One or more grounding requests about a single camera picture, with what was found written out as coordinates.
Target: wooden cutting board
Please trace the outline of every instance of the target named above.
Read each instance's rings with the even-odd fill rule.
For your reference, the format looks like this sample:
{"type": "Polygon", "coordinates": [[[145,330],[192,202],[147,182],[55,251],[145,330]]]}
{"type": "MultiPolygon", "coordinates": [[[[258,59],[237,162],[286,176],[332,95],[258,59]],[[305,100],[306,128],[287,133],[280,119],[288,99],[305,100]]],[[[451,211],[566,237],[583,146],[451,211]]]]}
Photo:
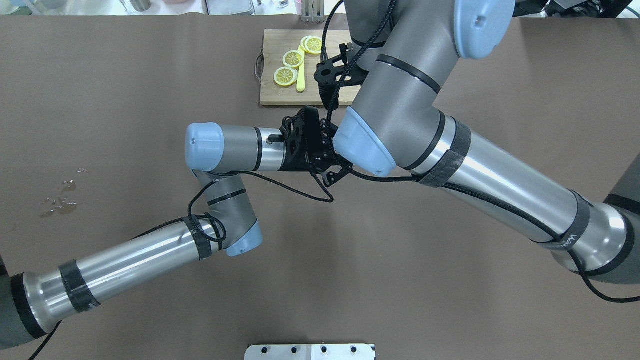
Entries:
{"type": "MultiPolygon", "coordinates": [[[[298,50],[300,40],[307,35],[322,37],[322,30],[265,30],[262,52],[264,53],[264,71],[260,82],[260,104],[275,106],[322,106],[318,94],[318,84],[314,79],[316,64],[320,55],[305,54],[305,75],[307,88],[304,92],[296,91],[296,84],[289,87],[276,85],[273,73],[282,65],[282,56],[287,51],[298,50]]],[[[348,30],[329,30],[326,36],[326,50],[329,58],[339,55],[340,44],[351,42],[348,30]]],[[[356,97],[360,87],[350,86],[340,90],[340,105],[349,106],[356,97]]]]}

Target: light blue joint cap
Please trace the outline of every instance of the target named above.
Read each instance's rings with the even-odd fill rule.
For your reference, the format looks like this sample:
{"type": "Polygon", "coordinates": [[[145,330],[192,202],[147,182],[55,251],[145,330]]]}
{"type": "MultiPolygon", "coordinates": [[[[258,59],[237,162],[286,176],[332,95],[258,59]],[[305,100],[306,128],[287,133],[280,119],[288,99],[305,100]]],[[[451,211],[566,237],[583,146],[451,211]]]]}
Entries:
{"type": "Polygon", "coordinates": [[[184,139],[184,157],[193,170],[215,169],[225,151],[225,136],[220,125],[214,122],[191,124],[184,139]]]}
{"type": "Polygon", "coordinates": [[[333,147],[345,159],[376,176],[387,176],[396,167],[389,150],[352,107],[347,108],[333,137],[333,147]]]}
{"type": "Polygon", "coordinates": [[[454,34],[460,57],[482,59],[507,33],[515,0],[456,0],[454,34]]]}
{"type": "Polygon", "coordinates": [[[228,256],[238,256],[257,248],[261,243],[262,230],[260,230],[260,223],[256,220],[251,229],[235,244],[225,249],[225,252],[228,256]]]}

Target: black cable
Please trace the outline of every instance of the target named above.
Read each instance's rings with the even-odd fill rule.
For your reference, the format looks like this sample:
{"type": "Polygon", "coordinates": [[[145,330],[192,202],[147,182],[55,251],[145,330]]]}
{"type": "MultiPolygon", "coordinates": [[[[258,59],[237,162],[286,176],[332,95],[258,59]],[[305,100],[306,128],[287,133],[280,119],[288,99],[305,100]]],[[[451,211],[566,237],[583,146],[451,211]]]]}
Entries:
{"type": "Polygon", "coordinates": [[[331,195],[331,193],[329,192],[329,190],[327,190],[327,188],[324,186],[324,184],[318,180],[318,178],[310,171],[311,176],[316,180],[316,182],[318,183],[318,185],[320,185],[320,188],[322,189],[322,191],[328,196],[328,199],[323,199],[321,197],[316,197],[310,194],[307,194],[305,192],[301,192],[300,190],[296,190],[290,186],[287,186],[279,181],[275,181],[274,179],[270,179],[266,176],[260,175],[260,174],[256,174],[255,172],[251,172],[251,171],[231,171],[231,172],[227,172],[226,174],[216,174],[214,172],[210,172],[210,174],[213,175],[217,175],[217,176],[235,176],[235,175],[239,175],[239,174],[244,174],[244,175],[249,175],[249,176],[253,176],[253,177],[257,177],[258,179],[262,179],[265,181],[268,181],[271,184],[274,185],[278,185],[279,187],[289,190],[292,193],[296,193],[298,195],[304,196],[308,199],[311,200],[316,200],[316,201],[321,201],[321,202],[333,202],[334,198],[333,195],[331,195]]]}
{"type": "Polygon", "coordinates": [[[459,193],[463,193],[465,195],[469,195],[471,197],[474,197],[476,199],[488,202],[491,205],[497,206],[500,209],[503,209],[505,211],[508,211],[528,222],[530,222],[531,224],[535,225],[538,229],[544,231],[547,235],[551,236],[551,238],[553,238],[555,241],[561,241],[561,236],[560,234],[556,233],[555,231],[553,231],[549,226],[545,225],[542,221],[538,220],[537,218],[534,218],[533,216],[531,216],[530,214],[522,211],[521,209],[515,207],[514,205],[509,204],[508,202],[502,201],[496,197],[494,197],[493,195],[489,195],[487,193],[472,189],[472,188],[468,188],[466,186],[462,186],[462,185],[458,185],[458,184],[452,184],[452,183],[446,183],[442,186],[442,188],[445,189],[449,189],[449,190],[453,190],[455,192],[459,192],[459,193]]]}
{"type": "MultiPolygon", "coordinates": [[[[533,216],[531,216],[530,214],[522,211],[521,209],[516,208],[515,206],[508,204],[507,202],[504,202],[494,196],[491,196],[487,193],[483,193],[471,188],[467,188],[465,186],[461,186],[461,185],[456,185],[456,184],[451,184],[451,183],[447,183],[445,185],[442,186],[443,188],[446,189],[450,189],[453,190],[455,192],[460,192],[460,193],[464,193],[465,195],[469,195],[471,197],[474,197],[476,199],[479,200],[483,200],[485,202],[488,202],[494,206],[497,206],[500,209],[506,210],[514,215],[517,215],[518,217],[532,223],[533,225],[535,225],[537,228],[539,228],[540,230],[544,231],[545,233],[547,233],[549,236],[551,236],[555,241],[560,242],[561,241],[561,235],[557,234],[555,231],[551,230],[550,227],[546,226],[544,223],[542,223],[540,220],[534,218],[533,216]]],[[[637,302],[640,301],[640,297],[628,297],[628,298],[614,298],[614,297],[609,297],[607,295],[604,295],[603,293],[601,293],[598,289],[595,288],[595,286],[593,286],[593,284],[591,283],[591,279],[589,279],[589,276],[586,273],[586,270],[584,268],[584,265],[582,264],[582,261],[580,260],[580,258],[578,257],[578,255],[575,253],[574,250],[569,250],[568,251],[569,256],[571,256],[571,258],[573,259],[573,262],[575,263],[575,267],[578,269],[578,274],[580,275],[580,277],[582,278],[582,281],[584,281],[584,284],[586,284],[587,288],[589,288],[589,290],[591,290],[591,292],[593,292],[597,297],[601,298],[602,300],[608,301],[608,302],[615,302],[615,303],[629,303],[629,302],[637,302]]]]}
{"type": "MultiPolygon", "coordinates": [[[[329,103],[329,110],[327,110],[327,114],[326,114],[326,121],[327,121],[328,125],[331,125],[331,117],[333,115],[333,107],[335,106],[335,102],[338,99],[338,94],[340,93],[340,88],[342,87],[342,84],[344,84],[347,76],[349,76],[349,73],[351,72],[351,69],[353,69],[355,64],[360,59],[360,57],[364,54],[364,52],[366,52],[373,45],[373,43],[376,42],[376,39],[378,39],[378,36],[380,36],[382,31],[385,29],[385,27],[389,23],[389,20],[391,19],[391,16],[392,16],[392,14],[394,12],[394,8],[395,7],[396,7],[396,0],[389,1],[389,7],[387,8],[387,12],[385,13],[385,16],[380,21],[380,24],[378,25],[378,28],[373,33],[373,35],[371,35],[371,38],[369,38],[369,40],[364,44],[364,46],[361,47],[360,50],[358,50],[358,52],[353,56],[353,58],[351,59],[351,62],[349,62],[349,65],[347,65],[347,68],[344,70],[344,72],[340,76],[340,81],[338,82],[338,85],[336,86],[335,91],[333,92],[333,96],[331,98],[331,102],[329,103]]],[[[325,28],[325,32],[326,32],[326,30],[329,28],[329,23],[328,22],[324,25],[324,28],[325,28]]]]}
{"type": "Polygon", "coordinates": [[[352,167],[349,167],[349,173],[356,177],[359,177],[360,179],[367,180],[367,181],[374,181],[375,183],[400,183],[403,181],[417,183],[418,181],[420,181],[420,178],[415,176],[398,176],[398,177],[369,176],[369,175],[365,175],[363,173],[357,172],[356,170],[353,170],[352,167]]]}
{"type": "Polygon", "coordinates": [[[571,256],[571,258],[573,259],[573,262],[575,263],[575,267],[578,269],[578,274],[580,274],[582,281],[584,281],[584,284],[587,286],[587,288],[589,288],[589,290],[591,290],[591,292],[594,293],[597,297],[608,302],[615,302],[617,304],[627,304],[629,302],[640,301],[640,297],[616,298],[616,297],[608,297],[607,295],[604,295],[598,289],[596,289],[595,286],[593,286],[593,284],[591,283],[591,279],[589,279],[589,276],[587,276],[587,273],[584,269],[584,265],[582,264],[582,261],[580,260],[578,255],[575,253],[575,251],[569,250],[568,253],[569,253],[569,256],[571,256]]]}
{"type": "Polygon", "coordinates": [[[153,232],[154,232],[154,231],[156,231],[156,230],[160,230],[160,229],[162,229],[162,228],[163,228],[163,227],[165,227],[165,226],[173,225],[173,224],[176,224],[176,223],[181,222],[181,221],[182,221],[182,218],[177,218],[177,219],[173,219],[173,220],[171,220],[171,221],[167,221],[167,222],[165,222],[165,223],[164,223],[164,224],[162,224],[162,225],[158,225],[158,226],[154,227],[153,229],[149,229],[149,230],[145,231],[144,233],[142,233],[142,234],[140,234],[140,235],[136,236],[136,237],[135,237],[135,238],[133,238],[133,239],[137,239],[137,238],[139,238],[139,237],[141,237],[141,236],[148,235],[148,234],[150,234],[150,233],[153,233],[153,232]]]}
{"type": "Polygon", "coordinates": [[[189,218],[189,221],[191,222],[191,225],[193,226],[193,228],[195,229],[196,233],[198,233],[200,236],[202,236],[203,238],[217,243],[218,245],[222,244],[223,241],[225,241],[227,239],[227,229],[225,228],[224,224],[222,224],[222,222],[220,220],[218,220],[217,218],[214,218],[212,216],[202,216],[202,215],[198,215],[196,216],[196,218],[208,218],[209,221],[214,220],[214,222],[217,222],[220,225],[220,228],[223,232],[222,236],[219,238],[213,238],[212,236],[207,235],[207,233],[204,232],[204,230],[202,230],[202,227],[200,226],[200,224],[198,224],[195,220],[193,220],[193,204],[195,204],[196,201],[198,201],[198,199],[202,196],[202,194],[204,194],[205,191],[207,191],[207,189],[209,189],[210,187],[212,187],[216,182],[215,181],[211,181],[209,184],[206,184],[201,190],[200,192],[198,192],[198,195],[195,195],[195,197],[193,197],[193,199],[191,199],[191,201],[189,202],[189,205],[187,206],[187,217],[189,218]]]}
{"type": "Polygon", "coordinates": [[[44,349],[44,347],[47,346],[47,344],[49,343],[49,340],[51,340],[51,338],[53,337],[53,334],[55,334],[56,330],[58,330],[58,327],[60,326],[61,322],[62,321],[59,321],[56,324],[56,326],[53,328],[53,331],[51,331],[51,333],[49,333],[49,335],[47,335],[47,337],[44,339],[44,341],[38,347],[38,350],[36,350],[36,352],[33,353],[33,355],[29,358],[29,360],[34,360],[36,358],[36,356],[40,355],[40,352],[42,351],[42,349],[44,349]]]}
{"type": "Polygon", "coordinates": [[[326,54],[326,34],[327,32],[329,32],[329,23],[331,23],[331,19],[333,19],[335,12],[338,11],[338,8],[343,3],[344,3],[344,0],[338,1],[338,3],[333,7],[333,10],[331,10],[331,12],[329,13],[329,16],[326,17],[326,21],[324,23],[324,29],[322,32],[322,48],[320,52],[320,61],[326,61],[329,59],[329,57],[326,54]]]}
{"type": "Polygon", "coordinates": [[[638,19],[640,19],[640,13],[638,13],[637,11],[635,11],[633,8],[631,8],[631,6],[627,6],[627,10],[629,10],[630,12],[632,12],[635,16],[638,17],[638,19]]]}

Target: lemon slice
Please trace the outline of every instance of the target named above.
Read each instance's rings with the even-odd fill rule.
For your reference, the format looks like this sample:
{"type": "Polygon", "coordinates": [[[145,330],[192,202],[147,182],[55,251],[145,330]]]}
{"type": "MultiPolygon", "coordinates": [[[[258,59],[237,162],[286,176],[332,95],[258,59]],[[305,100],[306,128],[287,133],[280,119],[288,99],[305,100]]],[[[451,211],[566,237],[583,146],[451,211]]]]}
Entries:
{"type": "Polygon", "coordinates": [[[273,74],[273,81],[280,86],[291,86],[298,79],[298,71],[290,67],[281,67],[273,74]]]}
{"type": "Polygon", "coordinates": [[[313,36],[311,35],[307,35],[305,37],[302,38],[302,40],[300,40],[300,47],[304,50],[307,51],[307,48],[305,47],[305,41],[307,41],[308,38],[312,38],[313,36]]]}
{"type": "Polygon", "coordinates": [[[309,54],[318,55],[322,51],[322,39],[319,37],[307,37],[303,48],[309,54]]]}
{"type": "Polygon", "coordinates": [[[285,66],[297,69],[305,61],[305,54],[299,50],[292,50],[284,54],[282,63],[285,66]]]}

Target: silver metal bracket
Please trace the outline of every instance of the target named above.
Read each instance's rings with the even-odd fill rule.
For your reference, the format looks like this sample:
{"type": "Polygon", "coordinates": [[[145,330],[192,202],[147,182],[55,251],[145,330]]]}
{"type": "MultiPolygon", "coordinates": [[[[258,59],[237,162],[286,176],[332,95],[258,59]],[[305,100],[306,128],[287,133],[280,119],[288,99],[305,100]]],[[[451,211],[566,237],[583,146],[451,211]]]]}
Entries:
{"type": "Polygon", "coordinates": [[[302,22],[324,22],[324,0],[302,0],[302,22]]]}
{"type": "Polygon", "coordinates": [[[373,344],[252,345],[244,360],[375,360],[373,344]]]}

